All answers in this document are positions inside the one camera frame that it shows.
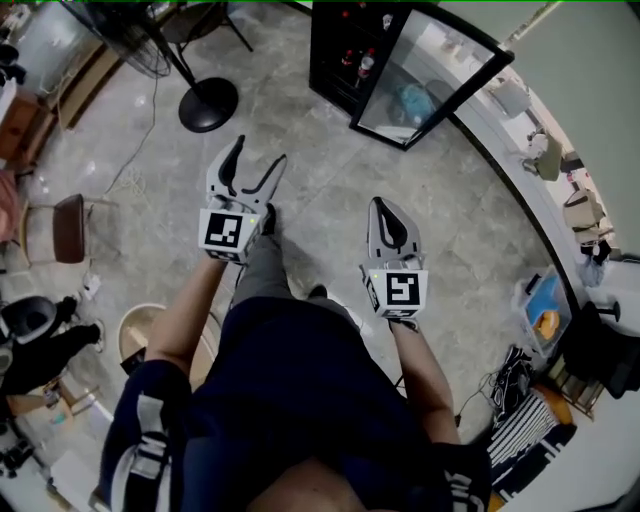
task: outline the glass door refrigerator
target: glass door refrigerator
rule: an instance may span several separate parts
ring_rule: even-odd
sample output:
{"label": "glass door refrigerator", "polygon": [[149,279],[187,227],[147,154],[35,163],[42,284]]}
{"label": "glass door refrigerator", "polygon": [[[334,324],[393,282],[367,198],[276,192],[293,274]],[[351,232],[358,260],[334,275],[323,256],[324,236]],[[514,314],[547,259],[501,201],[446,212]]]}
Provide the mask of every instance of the glass door refrigerator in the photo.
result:
{"label": "glass door refrigerator", "polygon": [[513,61],[430,3],[316,2],[312,16],[311,87],[351,128],[404,150]]}

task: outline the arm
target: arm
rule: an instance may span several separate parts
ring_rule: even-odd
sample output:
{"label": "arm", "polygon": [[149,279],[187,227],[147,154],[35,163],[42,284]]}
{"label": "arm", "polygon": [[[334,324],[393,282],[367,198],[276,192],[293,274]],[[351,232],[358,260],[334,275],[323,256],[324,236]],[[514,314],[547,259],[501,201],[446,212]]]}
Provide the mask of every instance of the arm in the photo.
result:
{"label": "arm", "polygon": [[421,332],[390,322],[409,405],[434,443],[459,444],[447,378]]}
{"label": "arm", "polygon": [[171,307],[154,321],[145,361],[175,364],[189,376],[211,302],[227,264],[204,257]]}

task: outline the white wall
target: white wall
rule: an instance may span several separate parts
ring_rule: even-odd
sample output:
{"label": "white wall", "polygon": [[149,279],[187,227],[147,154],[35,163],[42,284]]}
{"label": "white wall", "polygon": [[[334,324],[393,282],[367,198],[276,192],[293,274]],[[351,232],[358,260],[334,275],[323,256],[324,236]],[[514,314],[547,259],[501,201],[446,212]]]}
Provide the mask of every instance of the white wall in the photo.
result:
{"label": "white wall", "polygon": [[503,42],[546,2],[442,2],[438,7]]}
{"label": "white wall", "polygon": [[640,476],[640,393],[605,391],[560,456],[504,512],[574,512],[617,500]]}
{"label": "white wall", "polygon": [[566,2],[512,49],[589,169],[620,248],[640,255],[640,20],[626,3]]}

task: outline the navy t-shirt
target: navy t-shirt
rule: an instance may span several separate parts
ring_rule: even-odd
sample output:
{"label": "navy t-shirt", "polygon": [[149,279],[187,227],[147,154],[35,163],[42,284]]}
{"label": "navy t-shirt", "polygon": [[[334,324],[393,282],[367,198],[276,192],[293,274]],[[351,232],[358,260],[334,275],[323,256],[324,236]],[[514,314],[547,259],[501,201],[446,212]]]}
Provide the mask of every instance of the navy t-shirt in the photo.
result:
{"label": "navy t-shirt", "polygon": [[143,363],[105,443],[107,499],[120,456],[140,441],[141,393],[164,401],[173,510],[244,510],[310,457],[341,473],[367,509],[452,510],[457,501],[461,510],[480,510],[489,499],[486,451],[432,444],[360,334],[307,302],[253,298],[232,309],[213,367],[193,394],[172,363]]}

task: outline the orange object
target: orange object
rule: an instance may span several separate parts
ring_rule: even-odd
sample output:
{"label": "orange object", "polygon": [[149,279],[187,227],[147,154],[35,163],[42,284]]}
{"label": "orange object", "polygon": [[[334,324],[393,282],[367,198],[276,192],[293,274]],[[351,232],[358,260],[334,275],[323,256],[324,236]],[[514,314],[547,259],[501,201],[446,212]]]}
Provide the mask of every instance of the orange object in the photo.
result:
{"label": "orange object", "polygon": [[545,311],[536,324],[536,329],[545,340],[550,340],[560,327],[560,315],[557,311]]}

